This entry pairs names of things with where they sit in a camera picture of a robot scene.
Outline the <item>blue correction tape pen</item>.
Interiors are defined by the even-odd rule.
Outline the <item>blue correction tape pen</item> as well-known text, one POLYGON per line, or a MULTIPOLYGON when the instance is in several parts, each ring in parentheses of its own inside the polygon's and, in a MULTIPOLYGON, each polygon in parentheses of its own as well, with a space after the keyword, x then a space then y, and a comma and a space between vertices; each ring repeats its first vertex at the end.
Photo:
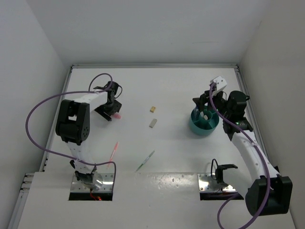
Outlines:
POLYGON ((198 119, 199 115, 200 115, 199 109, 198 108, 194 108, 194 117, 195 117, 195 119, 198 119))

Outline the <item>pink highlighter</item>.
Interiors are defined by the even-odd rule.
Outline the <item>pink highlighter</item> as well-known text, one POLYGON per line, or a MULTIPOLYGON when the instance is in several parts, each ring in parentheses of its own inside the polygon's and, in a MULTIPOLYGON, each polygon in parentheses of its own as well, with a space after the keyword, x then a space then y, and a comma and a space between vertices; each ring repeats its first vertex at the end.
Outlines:
POLYGON ((119 114, 114 114, 114 115, 113 115, 113 118, 121 119, 121 116, 120 116, 119 114))

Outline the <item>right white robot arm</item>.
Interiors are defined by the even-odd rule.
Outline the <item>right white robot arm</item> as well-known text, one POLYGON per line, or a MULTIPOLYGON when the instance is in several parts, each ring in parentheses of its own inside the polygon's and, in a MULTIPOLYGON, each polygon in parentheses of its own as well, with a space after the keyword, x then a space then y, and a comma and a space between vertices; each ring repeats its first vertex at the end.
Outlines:
POLYGON ((239 151, 250 173, 246 177, 235 164, 217 164, 212 178, 220 185, 231 185, 245 200, 253 217, 286 214, 289 210, 293 183, 282 176, 262 153, 255 139, 254 130, 245 117, 249 96, 241 91, 232 91, 228 99, 223 91, 212 89, 193 98, 195 108, 191 121, 196 128, 210 129, 208 120, 217 117, 223 120, 223 129, 239 151), (203 115, 208 117, 201 124, 203 115))

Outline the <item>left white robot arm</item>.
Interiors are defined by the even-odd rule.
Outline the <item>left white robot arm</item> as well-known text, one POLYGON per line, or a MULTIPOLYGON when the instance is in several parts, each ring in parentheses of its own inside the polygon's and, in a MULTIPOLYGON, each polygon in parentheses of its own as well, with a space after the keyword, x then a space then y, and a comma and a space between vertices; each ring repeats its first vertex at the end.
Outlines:
POLYGON ((102 176, 97 172, 87 138, 91 128, 91 113, 96 112, 107 121, 119 113, 122 104, 117 98, 122 93, 122 86, 116 82, 107 82, 104 87, 96 86, 88 93, 74 100, 61 102, 55 132, 65 142, 73 159, 77 181, 85 187, 98 190, 102 187, 102 176))

